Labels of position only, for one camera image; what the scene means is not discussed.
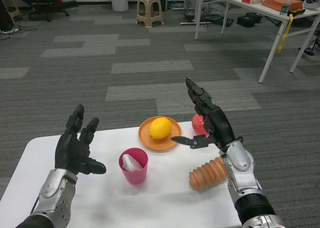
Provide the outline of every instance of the power strip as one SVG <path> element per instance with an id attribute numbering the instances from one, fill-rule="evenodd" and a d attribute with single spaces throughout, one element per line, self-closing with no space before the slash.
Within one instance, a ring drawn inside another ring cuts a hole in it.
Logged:
<path id="1" fill-rule="evenodd" d="M 8 35 L 8 34 L 16 33 L 16 32 L 18 32 L 19 30 L 20 30 L 20 29 L 16 29 L 16 28 L 13 28 L 12 30 L 6 31 L 6 32 L 3 32 L 3 31 L 0 30 L 0 34 L 2 34 L 2 35 Z"/>

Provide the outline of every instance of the plastic cup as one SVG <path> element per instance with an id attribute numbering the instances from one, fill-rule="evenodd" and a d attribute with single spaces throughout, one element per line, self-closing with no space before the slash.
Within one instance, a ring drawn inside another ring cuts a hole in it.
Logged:
<path id="1" fill-rule="evenodd" d="M 124 154 L 131 155 L 141 165 L 142 170 L 137 172 L 128 172 L 124 170 L 122 168 L 122 165 L 123 165 L 122 156 Z M 148 160 L 149 159 L 148 159 L 147 153 L 143 149 L 139 149 L 139 148 L 127 149 L 125 152 L 123 152 L 120 155 L 120 158 L 119 158 L 120 169 L 122 170 L 125 178 L 130 184 L 141 184 L 146 180 Z"/>

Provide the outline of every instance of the robotic hand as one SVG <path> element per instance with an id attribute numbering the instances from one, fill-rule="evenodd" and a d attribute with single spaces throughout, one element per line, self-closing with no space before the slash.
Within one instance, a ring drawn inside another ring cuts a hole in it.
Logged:
<path id="1" fill-rule="evenodd" d="M 209 136 L 198 135 L 194 139 L 173 137 L 172 140 L 190 145 L 192 149 L 207 147 L 209 143 L 218 146 L 228 174 L 228 189 L 242 228 L 285 228 L 255 178 L 253 157 L 244 149 L 242 138 L 235 138 L 222 109 L 214 105 L 207 91 L 191 79 L 186 79 L 186 86 L 195 111 L 204 117 L 204 128 Z"/>
<path id="2" fill-rule="evenodd" d="M 17 228 L 64 228 L 71 217 L 71 202 L 75 195 L 77 174 L 104 174 L 106 167 L 89 158 L 89 145 L 99 124 L 94 118 L 80 134 L 84 107 L 79 104 L 69 117 L 66 130 L 55 150 L 55 169 L 43 184 L 31 214 Z"/>

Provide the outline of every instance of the plate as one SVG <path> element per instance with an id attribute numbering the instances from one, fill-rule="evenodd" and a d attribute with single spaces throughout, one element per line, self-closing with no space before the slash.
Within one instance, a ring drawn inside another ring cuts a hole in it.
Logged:
<path id="1" fill-rule="evenodd" d="M 166 138 L 163 138 L 163 139 L 152 139 L 150 136 L 151 123 L 155 119 L 158 119 L 161 117 L 167 118 L 172 122 L 171 133 Z M 142 123 L 142 125 L 139 128 L 139 138 L 141 142 L 149 149 L 152 149 L 155 151 L 167 151 L 173 148 L 175 145 L 177 145 L 176 142 L 171 140 L 171 138 L 174 136 L 182 136 L 181 127 L 175 120 L 165 116 L 156 116 L 156 117 L 147 119 L 145 122 Z"/>

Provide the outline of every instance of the lemon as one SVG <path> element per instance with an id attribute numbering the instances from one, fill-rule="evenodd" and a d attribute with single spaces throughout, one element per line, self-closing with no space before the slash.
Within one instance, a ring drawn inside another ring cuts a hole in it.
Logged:
<path id="1" fill-rule="evenodd" d="M 172 129 L 172 123 L 167 118 L 161 117 L 155 119 L 150 126 L 150 135 L 152 139 L 166 138 Z"/>

